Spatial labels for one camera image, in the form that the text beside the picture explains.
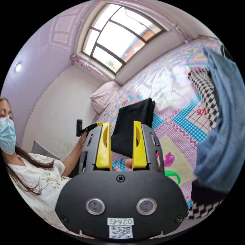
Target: qr code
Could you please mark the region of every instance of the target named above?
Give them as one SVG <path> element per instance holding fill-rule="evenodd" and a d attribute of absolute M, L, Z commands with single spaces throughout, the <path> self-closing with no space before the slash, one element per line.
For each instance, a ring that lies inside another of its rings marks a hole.
<path fill-rule="evenodd" d="M 131 225 L 109 226 L 109 237 L 114 239 L 130 239 L 133 238 Z"/>

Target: black and white checkered cloth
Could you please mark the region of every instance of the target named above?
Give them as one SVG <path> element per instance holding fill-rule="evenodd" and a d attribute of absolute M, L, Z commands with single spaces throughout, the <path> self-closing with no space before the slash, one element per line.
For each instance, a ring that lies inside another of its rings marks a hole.
<path fill-rule="evenodd" d="M 222 201 L 217 202 L 215 204 L 204 205 L 193 203 L 189 209 L 187 219 L 198 219 L 210 215 L 220 204 Z"/>
<path fill-rule="evenodd" d="M 208 113 L 210 128 L 215 128 L 216 119 L 219 117 L 219 108 L 214 97 L 213 92 L 215 88 L 210 76 L 210 69 L 207 68 L 193 69 L 188 73 L 189 80 L 194 84 L 204 101 L 205 108 Z M 207 216 L 211 214 L 220 203 L 221 201 L 215 204 L 204 205 L 194 202 L 188 211 L 186 219 L 197 219 Z"/>
<path fill-rule="evenodd" d="M 193 69 L 188 73 L 188 78 L 204 101 L 210 128 L 215 128 L 216 119 L 219 117 L 219 108 L 213 93 L 214 85 L 210 79 L 210 70 L 207 68 Z"/>

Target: flower pattern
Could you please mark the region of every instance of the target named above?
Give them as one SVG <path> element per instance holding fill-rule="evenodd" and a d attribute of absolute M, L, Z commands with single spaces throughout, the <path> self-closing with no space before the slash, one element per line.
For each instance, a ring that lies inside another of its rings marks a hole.
<path fill-rule="evenodd" d="M 164 167 L 166 168 L 170 167 L 173 164 L 174 160 L 175 160 L 175 156 L 172 155 L 171 152 L 169 152 L 166 156 L 163 157 Z"/>
<path fill-rule="evenodd" d="M 71 179 L 69 177 L 64 177 L 64 176 L 60 176 L 58 178 L 60 178 L 61 181 L 64 181 L 66 179 L 67 180 Z M 48 174 L 45 173 L 45 177 L 42 177 L 41 180 L 44 180 L 47 184 L 51 184 L 54 190 L 60 190 L 62 188 L 62 186 L 59 183 L 59 179 L 50 177 L 50 173 Z"/>

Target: bed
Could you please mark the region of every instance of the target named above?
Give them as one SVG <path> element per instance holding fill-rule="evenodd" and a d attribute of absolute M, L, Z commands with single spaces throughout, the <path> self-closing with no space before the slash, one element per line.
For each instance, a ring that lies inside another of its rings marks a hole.
<path fill-rule="evenodd" d="M 106 110 L 92 123 L 111 122 L 111 135 L 121 107 L 152 98 L 156 102 L 152 128 L 158 136 L 167 166 L 176 172 L 188 207 L 192 206 L 191 182 L 195 179 L 197 143 L 210 131 L 204 103 L 188 79 L 194 67 L 209 67 L 202 48 L 220 53 L 221 42 L 202 37 L 162 55 L 142 69 L 121 87 Z M 112 153 L 112 166 L 117 171 L 125 167 L 126 157 Z"/>

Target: surgical mask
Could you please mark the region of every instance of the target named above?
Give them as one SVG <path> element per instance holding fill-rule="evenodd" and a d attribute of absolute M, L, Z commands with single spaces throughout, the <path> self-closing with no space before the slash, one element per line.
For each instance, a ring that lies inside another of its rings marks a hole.
<path fill-rule="evenodd" d="M 9 116 L 0 118 L 0 148 L 8 155 L 15 153 L 16 135 L 14 122 Z"/>

